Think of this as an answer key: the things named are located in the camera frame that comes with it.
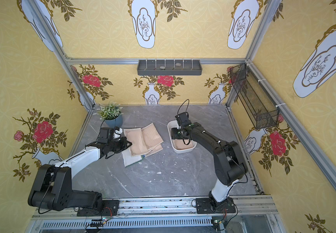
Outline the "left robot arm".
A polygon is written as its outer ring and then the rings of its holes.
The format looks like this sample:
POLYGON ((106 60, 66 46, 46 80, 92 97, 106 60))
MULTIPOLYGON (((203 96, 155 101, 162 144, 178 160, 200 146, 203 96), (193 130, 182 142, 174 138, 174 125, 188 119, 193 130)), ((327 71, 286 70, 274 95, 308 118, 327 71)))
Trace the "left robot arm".
POLYGON ((42 165, 33 182, 28 205, 46 211, 62 211, 78 207, 101 214, 105 208, 102 194, 95 191, 78 191, 72 187, 72 179, 88 165, 108 159, 128 149, 132 143, 122 136, 120 127, 100 129, 94 142, 79 153, 54 165, 42 165))

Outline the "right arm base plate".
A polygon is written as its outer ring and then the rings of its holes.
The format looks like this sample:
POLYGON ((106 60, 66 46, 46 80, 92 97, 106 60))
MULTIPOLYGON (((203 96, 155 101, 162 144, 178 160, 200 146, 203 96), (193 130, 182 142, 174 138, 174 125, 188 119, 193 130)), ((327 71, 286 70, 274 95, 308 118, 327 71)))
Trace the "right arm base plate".
POLYGON ((197 214, 227 214, 236 213, 236 207, 232 198, 227 198, 218 203, 213 198, 195 199, 197 214))

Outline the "white oval storage box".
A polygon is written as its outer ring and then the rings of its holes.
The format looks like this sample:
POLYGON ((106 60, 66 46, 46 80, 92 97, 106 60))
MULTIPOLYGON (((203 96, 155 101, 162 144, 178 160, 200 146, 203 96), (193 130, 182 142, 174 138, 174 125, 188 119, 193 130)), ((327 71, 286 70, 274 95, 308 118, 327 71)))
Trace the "white oval storage box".
POLYGON ((191 140, 190 143, 186 145, 186 143, 188 143, 188 139, 172 139, 172 129, 178 128, 176 120, 170 121, 167 125, 167 128, 171 145, 175 153, 187 153, 193 151, 196 148, 197 142, 195 141, 191 140))

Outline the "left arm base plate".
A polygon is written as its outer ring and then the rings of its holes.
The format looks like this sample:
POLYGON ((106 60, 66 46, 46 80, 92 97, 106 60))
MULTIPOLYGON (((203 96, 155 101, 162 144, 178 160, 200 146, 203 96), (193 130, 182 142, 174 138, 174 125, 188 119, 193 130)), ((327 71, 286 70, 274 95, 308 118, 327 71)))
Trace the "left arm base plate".
POLYGON ((109 216, 117 215, 119 209, 119 200, 102 200, 93 207, 80 207, 77 216, 109 216))

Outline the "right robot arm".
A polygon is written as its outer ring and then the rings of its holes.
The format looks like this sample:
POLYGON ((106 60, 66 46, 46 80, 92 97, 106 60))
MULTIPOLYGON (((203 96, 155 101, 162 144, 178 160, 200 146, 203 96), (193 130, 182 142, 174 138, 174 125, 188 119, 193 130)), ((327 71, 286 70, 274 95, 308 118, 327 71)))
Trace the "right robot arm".
POLYGON ((223 204, 232 187, 247 177, 248 168, 240 146, 214 136, 197 122, 192 123, 187 112, 179 113, 175 119, 178 127, 172 129, 172 139, 197 142, 212 154, 217 181, 209 198, 213 206, 223 204))

